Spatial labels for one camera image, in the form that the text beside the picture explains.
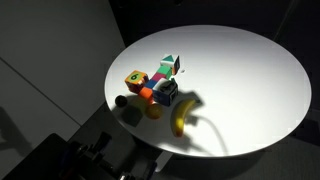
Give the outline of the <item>blue and white dice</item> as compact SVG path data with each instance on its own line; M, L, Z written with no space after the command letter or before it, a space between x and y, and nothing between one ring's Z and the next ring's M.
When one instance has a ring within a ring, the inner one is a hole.
M178 94L178 85L175 81L161 78L153 87L153 99L164 106L170 106Z

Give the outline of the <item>orange dice with number six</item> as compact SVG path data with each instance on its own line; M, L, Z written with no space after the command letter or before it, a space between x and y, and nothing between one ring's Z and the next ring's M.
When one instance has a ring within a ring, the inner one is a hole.
M125 84L131 92L138 94L148 81L146 73L134 70L126 77Z

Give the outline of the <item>white dice with green triangle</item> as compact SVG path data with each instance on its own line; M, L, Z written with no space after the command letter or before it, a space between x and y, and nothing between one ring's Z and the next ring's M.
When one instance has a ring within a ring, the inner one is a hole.
M161 65L172 69L172 74L176 75L180 69L180 57L178 55L165 54L160 61Z

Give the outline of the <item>blue small cube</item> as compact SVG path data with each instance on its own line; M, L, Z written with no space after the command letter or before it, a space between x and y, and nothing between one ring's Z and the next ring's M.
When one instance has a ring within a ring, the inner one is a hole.
M155 85L157 84L157 82L155 80L149 80L146 84L145 87L152 89Z

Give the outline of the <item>orange small cube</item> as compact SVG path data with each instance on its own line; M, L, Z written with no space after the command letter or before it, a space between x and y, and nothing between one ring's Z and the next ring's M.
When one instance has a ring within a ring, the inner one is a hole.
M144 104L153 104L153 90L143 87L138 94L139 100Z

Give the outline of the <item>pink small cube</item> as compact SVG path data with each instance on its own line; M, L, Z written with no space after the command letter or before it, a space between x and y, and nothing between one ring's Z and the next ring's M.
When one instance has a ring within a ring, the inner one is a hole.
M161 74L161 73L155 73L152 76L152 80L158 82L161 78L165 78L166 75L165 74Z

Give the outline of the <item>green small cube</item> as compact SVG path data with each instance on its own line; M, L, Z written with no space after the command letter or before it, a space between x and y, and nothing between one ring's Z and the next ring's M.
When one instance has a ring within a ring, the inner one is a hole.
M157 72L164 74L166 79L169 79L172 76L172 68L169 66L160 66Z

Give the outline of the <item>orange round fruit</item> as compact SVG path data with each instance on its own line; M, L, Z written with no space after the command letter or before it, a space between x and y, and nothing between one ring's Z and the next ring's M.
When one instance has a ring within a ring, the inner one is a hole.
M150 104L147 106L145 114L150 119L159 119L163 114L163 108L160 104Z

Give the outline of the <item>yellow banana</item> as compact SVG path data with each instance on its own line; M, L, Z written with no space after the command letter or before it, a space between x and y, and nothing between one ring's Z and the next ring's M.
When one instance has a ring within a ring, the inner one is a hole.
M184 132L185 118L188 112L195 106L195 99L180 101L172 111L171 129L175 137L182 137Z

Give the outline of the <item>dark round ball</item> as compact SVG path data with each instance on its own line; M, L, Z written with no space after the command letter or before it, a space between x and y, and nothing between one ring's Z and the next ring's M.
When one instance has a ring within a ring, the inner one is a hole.
M118 106L118 107L124 107L126 106L128 103L128 100L125 96L123 95L119 95L115 98L115 104Z

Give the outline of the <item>round white table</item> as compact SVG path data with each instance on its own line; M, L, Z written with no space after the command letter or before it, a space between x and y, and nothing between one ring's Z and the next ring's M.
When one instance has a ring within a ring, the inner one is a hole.
M119 95L135 96L126 84L134 70L153 75L166 54L176 54L180 99L196 98L182 137L173 135L171 110L158 120L125 115ZM112 63L105 80L107 104L132 135L184 156L229 157L268 147L288 136L311 103L308 75L277 43L245 30L214 25L182 26L140 39Z

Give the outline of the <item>black clamp equipment stand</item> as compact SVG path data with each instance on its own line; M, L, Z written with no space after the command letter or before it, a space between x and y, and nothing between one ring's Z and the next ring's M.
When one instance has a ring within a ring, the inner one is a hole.
M141 176L115 170L103 159L111 136L102 133L95 145L68 143L53 133L1 180L150 180L157 167L150 162Z

